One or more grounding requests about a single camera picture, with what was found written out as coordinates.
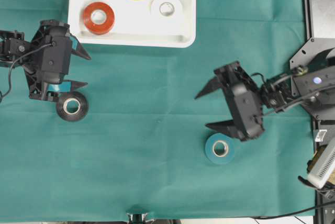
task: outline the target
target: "table surface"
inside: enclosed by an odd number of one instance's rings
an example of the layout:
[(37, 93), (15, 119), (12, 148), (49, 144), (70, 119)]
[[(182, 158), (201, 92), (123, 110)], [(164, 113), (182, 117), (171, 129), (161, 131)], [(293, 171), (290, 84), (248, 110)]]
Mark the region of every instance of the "table surface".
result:
[[(68, 0), (0, 0), (0, 28), (30, 40), (40, 20), (67, 12)], [(74, 124), (29, 100), (16, 69), (0, 104), (0, 221), (272, 216), (314, 205), (297, 179), (313, 151), (301, 108), (267, 117), (262, 137), (236, 140), (234, 160), (217, 166), (204, 154), (213, 133), (204, 124), (230, 119), (228, 107), (221, 92), (193, 99), (235, 60), (266, 77), (287, 70), (304, 41), (303, 0), (197, 0), (189, 48), (86, 44), (92, 61), (72, 58), (68, 78), (89, 82), (90, 103)]]

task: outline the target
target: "black tape roll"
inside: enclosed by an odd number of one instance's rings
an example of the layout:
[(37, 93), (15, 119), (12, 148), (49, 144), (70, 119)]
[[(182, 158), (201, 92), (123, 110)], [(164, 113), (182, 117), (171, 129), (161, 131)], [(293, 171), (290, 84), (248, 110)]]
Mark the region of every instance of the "black tape roll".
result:
[[(78, 103), (77, 111), (68, 111), (67, 105), (69, 102)], [(58, 116), (70, 122), (82, 120), (88, 112), (88, 102), (85, 96), (79, 92), (64, 93), (59, 97), (56, 104)]]

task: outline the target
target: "red tape roll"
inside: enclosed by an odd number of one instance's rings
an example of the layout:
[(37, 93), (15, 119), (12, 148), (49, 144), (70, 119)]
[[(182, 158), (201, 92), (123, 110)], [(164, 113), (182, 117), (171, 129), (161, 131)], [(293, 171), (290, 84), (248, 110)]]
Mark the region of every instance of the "red tape roll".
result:
[[(92, 21), (92, 14), (97, 10), (102, 10), (106, 15), (106, 20), (102, 24)], [(86, 28), (96, 35), (108, 33), (114, 26), (115, 15), (113, 9), (106, 3), (96, 2), (89, 4), (83, 11), (82, 19)]]

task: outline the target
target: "blue tape roll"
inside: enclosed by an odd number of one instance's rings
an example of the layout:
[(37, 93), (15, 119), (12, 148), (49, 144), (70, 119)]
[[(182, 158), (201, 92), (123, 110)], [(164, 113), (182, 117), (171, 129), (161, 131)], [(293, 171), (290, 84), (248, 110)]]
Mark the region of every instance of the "blue tape roll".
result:
[[(221, 155), (214, 152), (216, 144), (223, 144), (225, 147), (224, 152)], [(235, 155), (234, 142), (226, 135), (221, 133), (214, 134), (207, 139), (205, 153), (208, 159), (211, 160), (214, 164), (228, 164), (232, 161)]]

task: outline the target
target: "teal tape roll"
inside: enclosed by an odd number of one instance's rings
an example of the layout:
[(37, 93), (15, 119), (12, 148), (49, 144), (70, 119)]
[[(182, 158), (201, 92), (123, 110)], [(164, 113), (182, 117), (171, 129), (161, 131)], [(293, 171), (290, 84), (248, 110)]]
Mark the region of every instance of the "teal tape roll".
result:
[(224, 165), (232, 161), (235, 155), (234, 142), (221, 133), (214, 134), (207, 139), (205, 153), (214, 164)]

